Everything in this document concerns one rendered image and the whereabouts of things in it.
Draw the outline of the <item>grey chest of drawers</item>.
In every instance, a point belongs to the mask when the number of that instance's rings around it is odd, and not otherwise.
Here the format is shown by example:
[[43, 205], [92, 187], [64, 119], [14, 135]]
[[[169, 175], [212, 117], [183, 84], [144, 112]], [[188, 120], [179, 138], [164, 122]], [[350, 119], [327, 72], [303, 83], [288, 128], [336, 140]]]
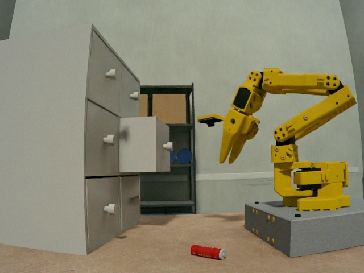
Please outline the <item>grey chest of drawers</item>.
[[[121, 62], [119, 112], [88, 94], [92, 33]], [[121, 230], [122, 64], [92, 23], [0, 41], [0, 243], [89, 255]], [[85, 172], [87, 100], [118, 117], [118, 172]], [[119, 232], [88, 250], [85, 177], [118, 179]]]

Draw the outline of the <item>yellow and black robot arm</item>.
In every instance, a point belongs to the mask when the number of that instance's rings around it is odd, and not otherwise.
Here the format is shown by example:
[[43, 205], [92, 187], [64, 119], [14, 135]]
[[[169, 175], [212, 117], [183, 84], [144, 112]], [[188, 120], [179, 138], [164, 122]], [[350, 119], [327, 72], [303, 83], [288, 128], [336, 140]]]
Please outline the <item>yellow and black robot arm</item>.
[[[350, 207], [350, 196], [343, 195], [342, 188], [345, 163], [299, 162], [298, 146], [295, 145], [297, 140], [357, 103], [349, 87], [343, 86], [337, 75], [284, 74], [279, 68], [264, 68], [264, 72], [249, 73], [247, 80], [238, 87], [231, 106], [247, 114], [255, 113], [262, 107], [266, 91], [270, 94], [328, 96], [274, 130], [276, 145], [271, 145], [274, 191], [284, 197], [283, 206], [297, 207], [300, 212]], [[294, 189], [291, 171], [297, 168], [301, 170], [293, 173], [293, 182], [299, 189]]]

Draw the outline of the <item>red aa battery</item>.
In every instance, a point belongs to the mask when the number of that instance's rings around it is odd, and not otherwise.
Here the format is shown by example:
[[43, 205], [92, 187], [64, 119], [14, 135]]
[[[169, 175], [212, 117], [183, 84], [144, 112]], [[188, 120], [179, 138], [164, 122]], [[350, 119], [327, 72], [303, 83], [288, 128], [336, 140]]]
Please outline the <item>red aa battery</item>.
[[215, 247], [192, 245], [191, 254], [201, 257], [214, 258], [224, 260], [226, 258], [226, 250]]

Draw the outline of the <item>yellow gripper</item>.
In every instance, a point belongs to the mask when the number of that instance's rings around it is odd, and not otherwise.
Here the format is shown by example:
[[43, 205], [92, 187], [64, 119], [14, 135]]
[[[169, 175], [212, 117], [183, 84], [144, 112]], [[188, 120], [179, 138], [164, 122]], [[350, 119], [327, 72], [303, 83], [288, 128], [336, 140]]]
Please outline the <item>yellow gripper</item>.
[[260, 124], [260, 120], [253, 117], [252, 113], [247, 114], [239, 110], [230, 109], [226, 117], [211, 114], [196, 118], [198, 122], [206, 123], [208, 127], [215, 126], [214, 123], [216, 122], [224, 121], [219, 158], [220, 164], [225, 162], [231, 149], [229, 164], [232, 164], [241, 153], [245, 142], [255, 137], [259, 130], [257, 124]]

